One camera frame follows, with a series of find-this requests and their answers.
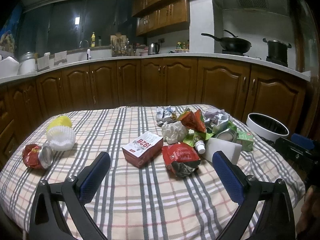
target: poster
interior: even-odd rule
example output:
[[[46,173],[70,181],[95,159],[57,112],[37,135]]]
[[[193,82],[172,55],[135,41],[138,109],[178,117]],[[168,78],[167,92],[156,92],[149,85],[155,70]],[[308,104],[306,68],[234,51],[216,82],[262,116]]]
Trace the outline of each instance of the poster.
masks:
[[[18,4],[0,31],[0,50],[13,53],[21,13],[22,5]]]

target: person's hand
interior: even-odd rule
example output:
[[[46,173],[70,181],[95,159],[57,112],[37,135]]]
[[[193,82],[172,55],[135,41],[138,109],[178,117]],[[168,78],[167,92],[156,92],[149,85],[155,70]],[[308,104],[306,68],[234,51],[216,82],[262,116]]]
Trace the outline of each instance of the person's hand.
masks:
[[[313,218],[320,217],[320,191],[316,186],[311,186],[306,194],[305,202],[301,207],[301,216],[296,225],[297,234],[305,231]]]

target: table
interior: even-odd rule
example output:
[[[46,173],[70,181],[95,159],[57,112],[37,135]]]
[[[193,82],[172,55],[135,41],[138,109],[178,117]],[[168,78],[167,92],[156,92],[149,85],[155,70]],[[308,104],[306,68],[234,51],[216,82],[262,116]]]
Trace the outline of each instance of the table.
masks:
[[[186,106],[178,106],[178,114]],[[192,110],[212,106],[192,105]],[[73,149],[56,152],[47,171],[26,168],[22,150],[26,144],[42,145],[52,117],[36,129],[12,155],[0,173],[0,204],[4,212],[28,231],[36,186],[41,179],[62,182],[77,175],[101,151],[111,157],[111,168],[92,202],[85,207],[108,239],[215,239],[237,208],[225,191],[209,162],[202,160],[199,170],[179,179],[165,168],[162,155],[146,167],[128,163],[122,146],[147,130],[161,135],[156,125],[156,107],[119,107],[116,109],[75,111],[66,114],[76,132]],[[242,131],[243,123],[234,120]],[[252,152],[241,152],[238,166],[259,180],[274,182],[283,178],[292,206],[302,198],[305,187],[297,173],[269,145],[254,134]],[[260,202],[244,237],[252,233],[263,203]],[[81,239],[64,203],[63,214],[74,237]]]

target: white countertop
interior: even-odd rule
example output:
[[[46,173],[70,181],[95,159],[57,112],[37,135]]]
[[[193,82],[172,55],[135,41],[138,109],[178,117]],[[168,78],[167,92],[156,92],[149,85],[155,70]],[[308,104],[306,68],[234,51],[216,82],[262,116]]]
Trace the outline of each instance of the white countertop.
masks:
[[[151,56],[143,56],[143,57],[109,57],[109,58],[99,58],[99,59],[78,61],[78,62],[73,62],[73,63],[69,63],[69,64],[65,64],[65,65],[60,65],[60,66],[50,68],[50,69],[47,69],[47,70],[44,70],[41,72],[32,72],[32,73],[28,73],[25,75],[17,75],[17,76],[13,76],[13,77],[0,78],[0,84],[7,83],[10,81],[20,80],[23,78],[39,76],[43,73],[47,73],[50,71],[54,71],[54,70],[58,70],[58,69],[66,68],[66,67],[71,67],[71,66],[75,66],[75,65],[86,64],[86,63],[93,63],[93,62],[107,61],[107,60],[141,59],[141,58],[153,58],[153,57],[212,57],[212,58],[224,58],[224,59],[239,60],[239,61],[243,61],[243,62],[248,62],[248,63],[252,63],[252,64],[257,64],[257,65],[262,65],[265,67],[277,69],[277,70],[292,74],[296,77],[302,78],[306,81],[310,81],[310,76],[305,75],[304,73],[295,71],[295,70],[288,68],[288,67],[284,67],[284,66],[272,63],[272,62],[268,62],[268,61],[260,60],[260,59],[256,59],[256,58],[229,55],[229,54],[219,54],[219,53],[172,53],[172,54],[159,54],[159,55],[151,55]]]

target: black pot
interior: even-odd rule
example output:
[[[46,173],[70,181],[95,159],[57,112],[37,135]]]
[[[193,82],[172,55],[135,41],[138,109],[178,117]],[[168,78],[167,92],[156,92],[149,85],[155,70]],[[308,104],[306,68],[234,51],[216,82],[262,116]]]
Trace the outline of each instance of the black pot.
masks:
[[[219,41],[221,47],[226,51],[237,52],[241,54],[244,54],[249,51],[249,49],[252,46],[249,41],[238,38],[238,36],[235,36],[233,33],[227,30],[224,30],[224,31],[227,33],[230,33],[233,37],[218,38],[208,33],[201,33],[201,35],[208,36],[215,39],[216,41]]]
[[[288,63],[288,49],[292,48],[290,43],[287,45],[280,41],[267,41],[266,38],[263,38],[263,42],[268,44],[269,59]]]

